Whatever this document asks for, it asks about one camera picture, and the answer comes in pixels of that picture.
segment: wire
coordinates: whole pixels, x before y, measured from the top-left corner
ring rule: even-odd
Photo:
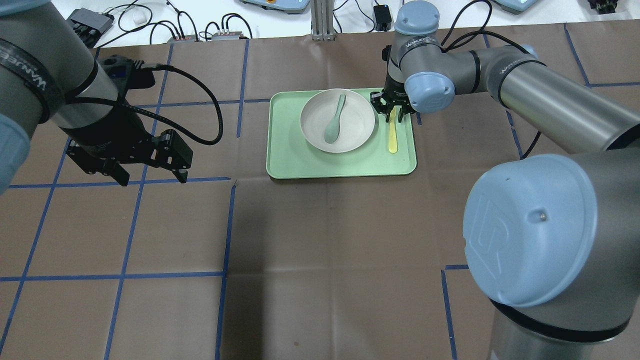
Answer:
[[[216,97],[213,95],[213,93],[211,92],[211,90],[209,90],[200,80],[198,80],[196,77],[194,77],[193,75],[180,70],[178,68],[172,67],[171,65],[158,65],[152,68],[146,68],[146,69],[150,69],[151,71],[162,71],[162,70],[166,70],[166,71],[170,71],[170,72],[175,72],[177,74],[180,74],[182,76],[184,76],[185,78],[188,78],[189,80],[192,80],[193,82],[195,82],[200,88],[202,88],[207,95],[209,95],[209,97],[211,98],[211,101],[213,102],[213,105],[216,108],[216,114],[218,116],[218,135],[216,136],[215,139],[213,140],[204,140],[203,138],[200,138],[199,136],[193,134],[191,131],[185,129],[184,127],[182,127],[181,125],[179,125],[178,123],[172,121],[171,119],[168,119],[162,115],[158,115],[156,113],[152,113],[151,111],[147,111],[145,109],[141,109],[139,107],[136,106],[131,106],[129,104],[127,104],[126,102],[123,101],[114,101],[114,100],[109,100],[109,99],[101,99],[98,97],[75,97],[69,101],[67,101],[67,104],[101,104],[101,105],[109,105],[109,106],[118,106],[120,108],[124,108],[126,110],[138,113],[140,115],[144,115],[146,117],[150,117],[152,119],[156,119],[160,122],[163,122],[173,128],[175,128],[176,130],[180,131],[181,133],[185,134],[187,137],[189,137],[190,139],[192,139],[193,141],[200,143],[202,145],[215,145],[218,142],[220,142],[220,139],[222,138],[222,133],[223,133],[223,124],[222,124],[222,111],[220,110],[220,104],[218,104],[218,100],[216,99]]]
[[[96,49],[100,49],[101,47],[107,46],[107,45],[109,45],[110,43],[112,43],[112,42],[114,42],[114,41],[118,40],[119,38],[122,38],[122,37],[124,37],[124,36],[126,36],[126,35],[128,35],[128,34],[135,33],[135,32],[137,32],[137,31],[140,31],[140,30],[142,30],[142,29],[146,28],[147,26],[150,26],[150,25],[156,25],[157,23],[158,23],[158,22],[149,22],[148,24],[140,25],[140,26],[138,26],[137,28],[135,28],[135,29],[131,29],[131,30],[129,30],[129,31],[126,31],[124,34],[120,34],[120,35],[118,35],[117,37],[112,38],[111,40],[109,40],[109,41],[105,42],[104,44],[102,44],[102,45],[100,45],[100,46],[97,46],[97,47],[95,47],[95,48],[96,48]]]
[[[224,30],[224,29],[225,29],[225,18],[226,18],[227,16],[231,16],[231,15],[238,15],[238,16],[240,16],[240,14],[238,14],[238,13],[226,13],[225,15],[222,15],[222,19],[220,19],[220,26],[222,26],[222,30]]]
[[[213,39],[213,35],[215,35],[215,34],[212,34],[212,33],[208,32],[208,31],[200,31],[198,33],[198,35],[200,35],[200,37],[203,38],[205,41],[209,41],[209,40]]]
[[[529,145],[529,148],[527,149],[527,151],[522,154],[522,156],[520,157],[520,160],[524,160],[527,158],[527,156],[529,156],[529,154],[531,153],[531,151],[533,150],[533,148],[536,146],[536,144],[538,143],[538,139],[540,139],[540,135],[542,135],[542,133],[540,133],[539,131],[536,133],[536,136],[533,138],[533,141],[531,142],[531,145]]]
[[[473,4],[477,4],[477,3],[485,3],[485,4],[487,4],[487,6],[489,6],[489,12],[487,13],[486,20],[484,21],[484,24],[480,27],[480,30],[484,30],[486,25],[489,23],[489,19],[491,19],[491,13],[493,11],[493,6],[491,5],[491,2],[489,2],[489,0],[473,0],[469,4],[466,4],[460,10],[460,12],[458,12],[458,14],[456,15],[456,18],[453,20],[453,23],[451,24],[451,28],[449,29],[449,32],[444,37],[444,39],[442,40],[440,45],[444,46],[444,44],[447,42],[447,39],[449,39],[449,37],[451,36],[451,33],[453,33],[453,29],[456,27],[456,24],[458,23],[458,20],[460,19],[460,16],[462,16],[462,13],[465,12],[465,10],[469,8],[469,6],[472,6]],[[466,42],[460,44],[460,46],[463,46],[463,45],[467,44],[468,42],[472,41],[476,36],[477,35],[472,36]]]
[[[238,19],[242,20],[244,22],[244,24],[246,25],[246,28],[249,29],[249,37],[253,38],[253,33],[251,31],[251,26],[249,26],[249,23],[244,19],[244,17],[240,16],[239,14],[236,13],[231,13],[231,14],[226,14],[223,16],[223,19],[225,16],[227,16],[227,20],[225,21],[225,26],[223,26],[223,29],[226,27],[227,31],[229,30],[229,20],[233,19],[234,17],[237,17]]]
[[[367,14],[365,14],[361,7],[360,7],[360,3],[358,2],[358,0],[354,0],[356,2],[356,5],[358,5],[358,10],[360,10],[360,12],[362,13],[362,15],[364,15],[364,17],[366,17],[367,19],[369,19],[372,23],[373,23],[373,28],[371,28],[371,30],[367,31],[368,33],[372,32],[375,28],[376,28],[376,22],[373,21],[372,18],[370,18]]]
[[[337,8],[333,9],[334,11],[336,10],[340,10],[340,8],[342,8],[346,3],[348,3],[349,0],[344,0],[344,2],[342,3],[342,5],[338,6]]]
[[[215,25],[215,26],[216,26],[216,29],[218,29],[218,33],[220,32],[220,26],[218,25],[218,23],[217,23],[217,22],[215,22],[215,21],[210,21],[210,22],[205,26],[205,28],[204,28],[205,35],[206,35],[207,33],[209,33],[209,26],[211,26],[211,25]]]
[[[118,6],[114,7],[113,9],[114,9],[114,10],[116,10],[116,9],[118,9],[118,8],[123,8],[123,7],[125,7],[125,6],[126,6],[126,8],[125,8],[124,10],[122,10],[122,13],[121,13],[121,14],[120,14],[120,16],[118,17],[118,27],[120,28],[120,30],[122,30],[122,31],[124,31],[124,32],[126,32],[126,31],[131,31],[131,30],[127,30],[127,29],[123,28],[123,27],[122,27],[122,24],[121,24],[122,17],[123,17],[123,16],[124,16],[124,14],[126,14],[126,13],[131,9],[131,8],[134,8],[134,7],[138,7],[138,8],[145,8],[145,9],[147,9],[147,10],[149,11],[149,20],[147,21],[146,25],[150,24],[150,23],[151,23],[151,20],[154,18],[154,12],[153,12],[153,11],[152,11],[148,6],[140,5],[140,4],[136,4],[136,3],[135,3],[135,1],[134,1],[133,3],[131,3],[131,4],[118,5]]]
[[[456,40],[453,40],[453,42],[451,44],[449,44],[449,46],[444,49],[444,52],[446,53],[446,52],[451,51],[453,49],[457,49],[457,48],[462,46],[462,44],[458,44],[458,42],[460,42],[463,39],[468,38],[468,37],[476,37],[476,36],[478,36],[480,34],[488,35],[488,36],[494,37],[494,38],[498,38],[498,39],[504,41],[505,43],[515,47],[518,50],[520,50],[524,54],[529,54],[529,52],[524,47],[522,47],[520,44],[516,43],[515,41],[513,41],[513,40],[511,40],[509,38],[506,38],[506,37],[504,37],[504,36],[502,36],[500,34],[494,33],[492,31],[487,31],[487,30],[471,31],[470,33],[466,33],[466,34],[462,35],[461,37],[457,38]]]
[[[335,13],[333,13],[333,18],[335,19],[336,23],[338,24],[338,28],[340,29],[340,32],[342,33],[342,25],[340,25],[340,21],[338,20],[338,17],[335,16]]]
[[[180,28],[180,33],[182,34],[182,38],[184,38],[184,32],[182,31],[182,26],[180,26],[180,15],[187,15],[189,20],[191,21],[191,25],[193,25],[193,33],[196,36],[196,41],[198,41],[198,30],[196,29],[196,23],[193,22],[193,19],[187,12],[183,12],[182,10],[178,12],[178,28]]]
[[[166,27],[167,29],[169,29],[169,31],[171,31],[171,38],[172,38],[172,39],[174,39],[174,40],[176,40],[176,38],[175,38],[175,33],[173,32],[173,30],[171,29],[171,27],[169,27],[169,25],[164,24],[165,22],[169,22],[169,23],[171,23],[170,21],[167,21],[167,20],[161,20],[161,21],[158,21],[157,23],[155,23],[155,24],[154,24],[154,27],[153,27],[153,28],[151,28],[151,34],[149,34],[149,45],[153,45],[153,41],[152,41],[152,39],[153,39],[153,36],[154,36],[154,30],[156,29],[156,27],[157,27],[158,25],[162,25],[162,26]]]

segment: black device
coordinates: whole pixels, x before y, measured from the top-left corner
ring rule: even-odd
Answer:
[[[618,6],[618,0],[589,0],[589,4],[599,14],[614,13]]]
[[[393,19],[388,5],[376,5],[373,7],[373,18],[375,19],[376,31],[388,31],[391,29]]]
[[[99,14],[85,8],[75,9],[67,22],[87,48],[98,43],[100,37],[113,25],[113,15]]]

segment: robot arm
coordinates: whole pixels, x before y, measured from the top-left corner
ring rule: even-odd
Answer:
[[[471,274],[498,309],[489,358],[586,359],[624,330],[640,295],[640,114],[517,44],[446,52],[438,18],[425,1],[400,9],[372,104],[431,113],[456,94],[489,92],[580,153],[491,169],[468,197],[463,235]]]
[[[205,89],[216,107],[218,137],[206,141],[181,131],[206,145],[220,140],[218,102],[193,76],[121,56],[96,61],[49,0],[0,0],[0,17],[0,99],[10,99],[0,102],[0,193],[26,159],[36,126],[50,118],[71,138],[67,156],[87,174],[126,186],[121,164],[144,163],[186,182],[193,151],[175,130],[151,135],[136,112],[161,117],[125,100],[129,89],[154,85],[153,70],[178,72]]]
[[[435,6],[413,1],[397,18],[394,44],[384,51],[385,87],[371,95],[379,113],[393,106],[431,113],[455,95],[489,92],[569,153],[640,146],[640,114],[549,69],[530,47],[445,53]]]

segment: white table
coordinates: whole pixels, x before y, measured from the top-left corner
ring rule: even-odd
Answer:
[[[344,0],[335,0],[338,7]],[[67,18],[76,8],[87,8],[95,12],[103,12],[111,6],[127,4],[131,1],[124,0],[52,0],[58,11]],[[358,0],[362,10],[372,17],[374,0]],[[402,4],[402,0],[378,0],[380,4],[389,5],[393,18]],[[430,0],[440,11],[440,27],[449,28],[459,10],[468,3],[468,0]],[[139,4],[148,6],[154,12],[153,20],[176,21],[176,13],[164,0],[141,0]],[[264,10],[254,4],[244,4],[240,0],[173,0],[172,4],[178,9],[188,12],[198,28],[204,30],[209,21],[220,23],[220,18],[226,13],[235,12],[242,15],[250,24],[254,37],[290,37],[308,35],[311,33],[311,10],[310,6],[300,14],[286,14],[278,10]],[[515,24],[550,24],[562,22],[584,22],[596,20],[619,20],[619,19],[640,19],[640,1],[620,0],[615,14],[597,15],[589,8],[587,0],[538,0],[531,8],[520,15],[513,15],[500,9],[494,3],[493,15],[489,26],[515,25]],[[119,12],[113,12],[116,20]],[[356,6],[355,0],[349,2],[340,10],[335,12],[346,33],[362,33],[372,28],[372,23],[366,19]],[[471,6],[462,16],[458,27],[480,26],[486,18],[486,5],[476,4]],[[132,29],[133,13],[128,12],[122,18],[122,26],[125,29]],[[248,35],[244,23],[239,19],[233,19],[229,23],[232,31],[243,31]],[[182,16],[182,28],[185,33],[192,34],[191,22]],[[143,45],[149,43],[149,33],[151,26],[136,33],[128,34],[108,46]],[[100,40],[98,45],[122,34],[117,25],[114,25]],[[170,35],[166,28],[158,26],[154,31],[153,43],[164,43]]]

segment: blue tape grid line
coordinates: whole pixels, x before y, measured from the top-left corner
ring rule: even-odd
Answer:
[[[229,270],[229,254],[231,251],[231,228],[234,220],[236,205],[236,186],[231,187],[229,199],[229,214],[227,216],[227,244],[225,245],[225,262],[222,268],[222,284],[220,286],[220,303],[218,305],[218,330],[216,331],[216,360],[220,360],[220,346],[222,345],[222,324],[225,314],[225,298],[227,297],[227,274]]]
[[[482,37],[484,38],[484,45],[489,48],[491,47],[491,44],[489,44],[489,37],[486,36],[486,34],[482,34]]]
[[[214,277],[222,276],[222,271],[208,272],[165,272],[155,274],[125,274],[125,279],[174,279],[176,277]],[[11,281],[64,281],[64,280],[117,280],[122,274],[100,275],[37,275],[37,276],[5,276],[0,277],[0,282]]]
[[[469,270],[469,266],[467,264],[447,265],[444,270]]]
[[[606,88],[616,86],[639,86],[640,83],[604,83],[604,84],[589,84],[590,88]]]
[[[169,46],[169,55],[167,57],[166,63],[167,65],[171,65],[171,56],[173,54],[173,44]],[[156,114],[160,113],[160,105],[162,104],[162,98],[164,95],[164,88],[166,86],[166,78],[168,72],[164,72],[162,86],[160,87],[160,94],[158,96],[158,102],[156,106]],[[154,125],[151,129],[151,133],[156,133],[157,121],[154,120]],[[133,235],[136,230],[136,222],[138,221],[138,211],[140,210],[140,202],[142,201],[142,193],[145,189],[145,179],[147,177],[147,169],[148,166],[145,165],[142,170],[142,177],[140,179],[140,188],[138,189],[138,198],[136,199],[136,207],[133,211],[133,219],[131,220],[131,228],[129,230],[129,237],[127,239],[127,247],[124,254],[124,259],[122,260],[122,269],[120,271],[120,280],[118,282],[118,292],[116,293],[115,304],[113,305],[113,313],[111,315],[111,324],[109,325],[109,336],[107,338],[107,345],[104,351],[104,360],[109,359],[109,355],[111,354],[111,344],[113,342],[113,332],[115,330],[116,320],[118,318],[118,309],[120,307],[120,299],[122,297],[122,287],[124,285],[125,274],[127,272],[127,264],[129,262],[129,254],[131,253],[131,243],[133,242]]]
[[[252,103],[252,102],[269,102],[271,99],[245,99],[244,102]]]
[[[242,110],[244,105],[244,86],[246,84],[246,62],[249,58],[249,40],[244,43],[244,60],[242,65],[242,82],[240,83],[240,108],[238,109],[238,127],[236,129],[236,137],[240,137],[242,131]]]
[[[449,328],[449,344],[451,345],[451,359],[458,360],[458,351],[456,349],[456,338],[453,334],[453,321],[451,320],[451,305],[449,303],[449,289],[447,288],[447,274],[444,270],[440,271],[442,278],[442,295],[444,297],[444,309],[447,315],[447,327]]]
[[[564,34],[566,35],[566,40],[569,42],[569,47],[571,48],[571,52],[573,53],[573,58],[575,62],[578,63],[578,68],[580,69],[580,73],[582,74],[582,78],[584,79],[584,83],[589,86],[589,78],[587,78],[587,73],[584,71],[584,67],[582,66],[582,62],[578,57],[578,53],[575,50],[575,46],[573,45],[573,41],[571,40],[571,34],[569,34],[569,29],[566,27],[566,22],[564,24]]]
[[[440,271],[442,278],[442,296],[444,298],[444,309],[447,317],[447,328],[449,330],[449,344],[451,346],[451,359],[458,360],[458,349],[456,348],[456,337],[453,331],[453,320],[451,317],[451,302],[449,301],[449,288],[447,287],[447,274],[445,270],[468,270],[467,264],[446,265],[444,270]]]
[[[518,156],[522,157],[522,146],[520,145],[520,139],[518,139],[518,132],[516,131],[515,125],[513,123],[513,116],[509,110],[506,111],[507,119],[509,120],[509,125],[511,126],[511,134],[513,135],[513,141],[516,143],[516,148],[518,149]]]
[[[204,181],[229,181],[230,177],[218,176],[218,177],[192,177],[187,179],[187,183],[201,183]],[[157,179],[157,180],[145,180],[145,184],[166,184],[166,183],[178,183],[178,179]],[[129,185],[139,185],[140,180],[129,181]],[[11,185],[10,189],[42,189],[42,188],[86,188],[93,186],[120,186],[115,181],[106,181],[103,183],[68,183],[68,184],[24,184],[24,185]]]
[[[60,162],[58,162],[56,175],[53,178],[53,186],[49,190],[49,196],[47,196],[47,202],[45,203],[44,209],[42,210],[42,216],[40,217],[40,222],[38,223],[38,229],[36,230],[36,234],[33,238],[33,244],[31,244],[31,250],[29,251],[29,256],[27,257],[26,264],[24,265],[24,269],[22,271],[22,278],[25,278],[27,276],[27,273],[29,272],[29,267],[31,266],[31,260],[33,260],[33,254],[36,251],[36,246],[38,245],[38,240],[40,239],[40,233],[42,232],[42,226],[44,225],[44,220],[47,217],[49,205],[51,205],[51,199],[53,198],[53,191],[55,191],[56,189],[55,185],[58,182],[60,172],[62,171],[62,164],[64,164],[65,162],[65,153],[66,153],[68,144],[69,144],[69,140],[67,139],[67,141],[65,142],[65,147],[62,150],[62,155],[60,156]],[[13,321],[15,309],[18,306],[18,301],[20,300],[20,294],[22,294],[23,287],[24,287],[24,279],[21,279],[20,284],[18,285],[18,290],[16,291],[15,296],[13,298],[13,304],[11,305],[11,310],[9,311],[9,317],[7,318],[6,323],[4,325],[2,338],[0,338],[0,354],[2,354],[6,337],[9,334],[9,328],[11,327],[11,322]]]

